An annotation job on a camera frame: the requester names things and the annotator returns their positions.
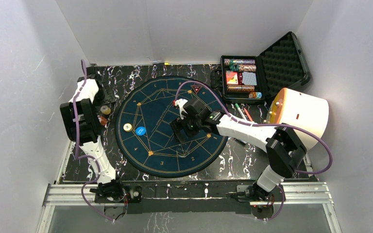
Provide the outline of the blue small blind button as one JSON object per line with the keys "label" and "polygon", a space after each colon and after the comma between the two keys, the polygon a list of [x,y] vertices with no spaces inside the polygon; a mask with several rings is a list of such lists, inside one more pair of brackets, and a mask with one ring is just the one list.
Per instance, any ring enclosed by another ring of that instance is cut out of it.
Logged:
{"label": "blue small blind button", "polygon": [[147,132],[147,130],[143,126],[140,126],[140,127],[136,128],[136,135],[138,135],[138,136],[143,136],[143,135],[146,134],[146,132]]}

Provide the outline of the cream poker chip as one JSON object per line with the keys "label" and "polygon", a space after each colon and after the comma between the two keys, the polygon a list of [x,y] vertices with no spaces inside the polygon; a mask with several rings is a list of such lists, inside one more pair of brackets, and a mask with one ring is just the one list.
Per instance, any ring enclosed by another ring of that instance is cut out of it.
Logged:
{"label": "cream poker chip", "polygon": [[130,123],[125,123],[125,124],[123,125],[123,130],[124,130],[125,132],[130,132],[132,129],[133,129],[133,126],[132,126],[132,124],[130,124]]}

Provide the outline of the blue patterned card deck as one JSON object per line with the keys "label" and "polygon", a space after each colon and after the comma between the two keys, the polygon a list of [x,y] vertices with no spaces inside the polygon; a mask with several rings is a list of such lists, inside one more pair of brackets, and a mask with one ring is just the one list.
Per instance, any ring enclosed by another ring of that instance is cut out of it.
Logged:
{"label": "blue patterned card deck", "polygon": [[244,141],[242,141],[242,140],[240,140],[240,139],[237,139],[237,138],[234,138],[234,141],[236,141],[237,143],[239,143],[239,144],[242,145],[242,146],[246,146],[246,145],[247,145],[246,142],[244,142]]}

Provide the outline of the red poker chip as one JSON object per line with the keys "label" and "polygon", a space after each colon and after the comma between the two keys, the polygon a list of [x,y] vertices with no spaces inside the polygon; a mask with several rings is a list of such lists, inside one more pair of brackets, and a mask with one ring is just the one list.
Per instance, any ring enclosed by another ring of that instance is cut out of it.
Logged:
{"label": "red poker chip", "polygon": [[99,122],[102,126],[105,126],[108,122],[108,119],[103,116],[98,116]]}

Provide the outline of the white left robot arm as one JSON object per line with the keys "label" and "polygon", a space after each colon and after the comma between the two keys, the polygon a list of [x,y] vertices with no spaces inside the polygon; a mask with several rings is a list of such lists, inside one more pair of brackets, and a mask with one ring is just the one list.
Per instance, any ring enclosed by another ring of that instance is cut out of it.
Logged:
{"label": "white left robot arm", "polygon": [[109,162],[102,143],[102,126],[95,103],[104,98],[101,83],[94,75],[82,76],[72,98],[60,104],[60,113],[70,141],[76,149],[84,152],[91,165],[97,188],[90,192],[108,201],[120,202],[125,198],[126,190],[117,173]]}

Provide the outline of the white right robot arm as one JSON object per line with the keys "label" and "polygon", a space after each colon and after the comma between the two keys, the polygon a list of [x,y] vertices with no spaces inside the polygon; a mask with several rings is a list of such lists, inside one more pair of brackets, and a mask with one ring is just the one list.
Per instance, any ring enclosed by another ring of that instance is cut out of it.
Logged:
{"label": "white right robot arm", "polygon": [[233,137],[262,149],[269,165],[244,191],[230,196],[237,201],[266,201],[284,179],[291,178],[306,154],[306,147],[296,132],[285,125],[262,126],[235,118],[224,111],[210,111],[197,99],[178,99],[173,102],[179,116],[170,123],[174,138],[179,143],[200,132]]}

